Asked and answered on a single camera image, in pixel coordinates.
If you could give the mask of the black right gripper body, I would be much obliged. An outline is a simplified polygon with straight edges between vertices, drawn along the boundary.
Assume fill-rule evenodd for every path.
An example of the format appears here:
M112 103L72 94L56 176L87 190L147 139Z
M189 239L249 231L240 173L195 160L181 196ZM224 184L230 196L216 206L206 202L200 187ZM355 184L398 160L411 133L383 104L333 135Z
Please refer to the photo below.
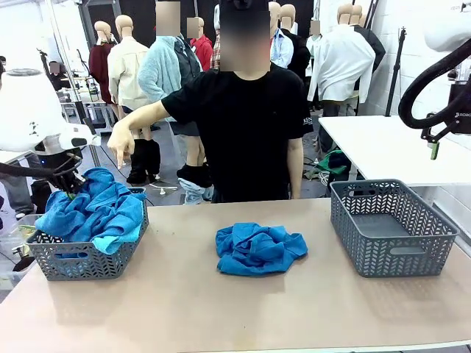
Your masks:
M448 104L451 104L463 92L466 93L460 108L453 116L453 121L460 120L459 125L451 130L455 135L470 134L470 90L465 88L466 85L467 82L454 82L450 86Z

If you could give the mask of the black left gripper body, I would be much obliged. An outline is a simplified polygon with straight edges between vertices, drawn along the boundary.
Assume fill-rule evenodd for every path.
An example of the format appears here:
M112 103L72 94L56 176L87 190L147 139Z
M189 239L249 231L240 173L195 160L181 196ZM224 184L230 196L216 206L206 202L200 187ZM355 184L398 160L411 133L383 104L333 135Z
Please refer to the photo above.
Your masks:
M82 157L70 156L62 165L54 170L54 182L58 189L64 192L80 192L86 178L78 171Z

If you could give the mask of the person's right hand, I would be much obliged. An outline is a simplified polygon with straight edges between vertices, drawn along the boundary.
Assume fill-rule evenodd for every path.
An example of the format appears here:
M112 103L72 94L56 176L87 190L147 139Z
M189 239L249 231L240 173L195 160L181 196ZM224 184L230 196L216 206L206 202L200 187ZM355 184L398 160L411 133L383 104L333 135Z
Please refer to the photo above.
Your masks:
M107 147L116 158L117 168L121 169L124 161L130 158L135 148L135 141L131 130L124 121L119 121L113 127L113 131L107 142Z

